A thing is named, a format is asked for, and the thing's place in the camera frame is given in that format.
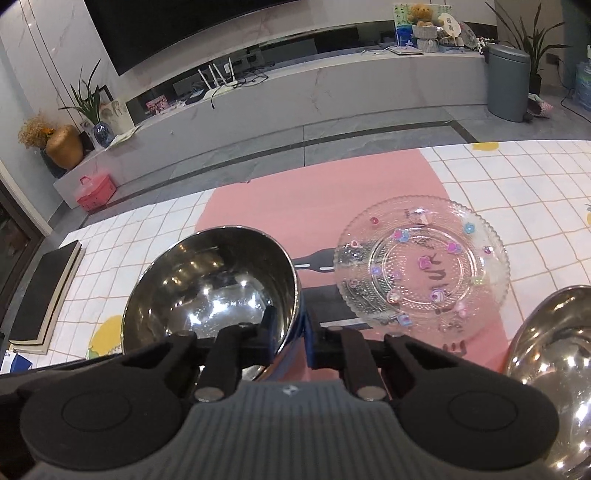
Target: teddy bear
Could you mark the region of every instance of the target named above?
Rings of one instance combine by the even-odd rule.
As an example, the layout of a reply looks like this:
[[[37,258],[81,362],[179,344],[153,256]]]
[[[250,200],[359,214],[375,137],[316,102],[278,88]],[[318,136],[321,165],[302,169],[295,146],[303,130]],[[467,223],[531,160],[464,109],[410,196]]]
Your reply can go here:
[[[433,9],[425,4],[411,5],[408,21],[418,27],[432,27]]]

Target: electrical outlet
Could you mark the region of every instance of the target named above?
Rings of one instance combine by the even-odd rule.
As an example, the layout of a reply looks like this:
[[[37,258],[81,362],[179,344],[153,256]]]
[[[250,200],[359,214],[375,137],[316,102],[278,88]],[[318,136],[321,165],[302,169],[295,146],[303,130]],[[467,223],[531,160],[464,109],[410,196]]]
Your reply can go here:
[[[560,65],[560,57],[554,53],[547,53],[546,63],[548,65]]]

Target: glass plate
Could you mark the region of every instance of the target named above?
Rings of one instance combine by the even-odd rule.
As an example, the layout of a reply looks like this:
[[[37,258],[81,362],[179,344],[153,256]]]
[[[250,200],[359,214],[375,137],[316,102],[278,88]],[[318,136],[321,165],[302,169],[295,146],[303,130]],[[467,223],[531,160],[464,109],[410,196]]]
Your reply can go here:
[[[441,346],[498,318],[509,259],[493,228],[468,207],[406,196],[373,205],[347,226],[335,274],[359,318]]]

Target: gray floor tile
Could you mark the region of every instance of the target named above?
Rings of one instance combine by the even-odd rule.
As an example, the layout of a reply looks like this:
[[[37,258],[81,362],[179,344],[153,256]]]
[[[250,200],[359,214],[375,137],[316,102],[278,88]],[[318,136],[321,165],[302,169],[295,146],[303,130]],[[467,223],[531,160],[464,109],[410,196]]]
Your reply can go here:
[[[84,222],[84,226],[92,225],[93,223],[97,223],[97,222],[102,222],[103,220],[107,220],[107,218],[111,218],[115,215],[118,215],[118,213],[114,213],[115,209],[117,207],[118,207],[118,205],[113,205],[112,207],[109,207],[106,210],[102,210],[100,212],[93,213]]]
[[[453,120],[443,108],[412,108],[391,112],[368,113],[337,120],[328,120],[304,127],[304,139],[329,137],[331,135],[348,134],[370,128],[391,127],[422,122],[438,122]]]
[[[582,117],[586,118],[589,122],[591,122],[591,111],[585,109],[582,105],[573,102],[571,99],[566,99],[564,101],[564,105],[569,107],[571,110],[575,111]]]
[[[158,202],[195,192],[222,187],[231,183],[250,181],[281,171],[304,166],[304,149],[295,148],[280,153],[253,158],[227,167],[216,168],[158,189]]]
[[[460,124],[480,142],[591,139],[591,125],[587,121],[562,108],[560,100],[556,105],[551,118],[534,118],[527,123],[493,117],[462,120]]]
[[[82,207],[71,209],[66,202],[62,202],[48,223],[58,236],[65,238],[68,233],[80,228],[87,216]]]
[[[496,118],[488,111],[486,105],[453,105],[445,106],[443,108],[455,120],[483,120],[486,118]]]
[[[156,203],[157,201],[158,189],[154,189],[150,192],[143,193],[137,197],[133,197],[125,200],[124,202],[118,203],[115,205],[113,210],[116,212],[116,215],[119,215],[120,213],[128,212],[129,210],[134,210],[136,208],[143,207],[144,205],[150,205],[151,203]]]
[[[515,123],[498,118],[485,105],[445,107],[480,142],[510,140],[586,140],[591,138],[591,125],[560,105],[562,96],[542,95],[554,109],[550,118],[534,118]],[[565,105],[576,109],[569,100]]]
[[[171,178],[179,177],[234,158],[255,155],[265,150],[301,143],[304,138],[303,135],[303,128],[297,127],[218,148],[217,150],[178,162],[175,164]]]
[[[168,167],[161,168],[160,170],[153,171],[152,173],[148,173],[143,177],[127,182],[126,184],[117,188],[117,191],[111,197],[109,203],[116,202],[121,198],[133,195],[134,193],[140,192],[141,190],[152,188],[159,183],[167,181],[172,175],[173,171],[174,165],[169,165]]]
[[[306,146],[306,165],[393,150],[458,143],[466,143],[466,141],[452,127],[416,128],[364,135]]]

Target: pink mat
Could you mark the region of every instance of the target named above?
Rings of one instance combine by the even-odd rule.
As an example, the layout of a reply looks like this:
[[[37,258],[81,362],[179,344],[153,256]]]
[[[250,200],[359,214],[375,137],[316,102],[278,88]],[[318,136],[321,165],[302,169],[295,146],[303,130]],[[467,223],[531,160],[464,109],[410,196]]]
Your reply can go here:
[[[346,225],[367,207],[404,195],[448,198],[419,150],[332,161],[218,188],[196,229],[254,227],[274,237],[292,258],[305,257],[334,248]],[[298,273],[302,287],[335,283],[332,272]],[[468,341],[466,358],[499,370],[508,341],[499,313],[492,311],[490,315],[490,326]],[[378,330],[363,333],[366,338],[383,338]]]

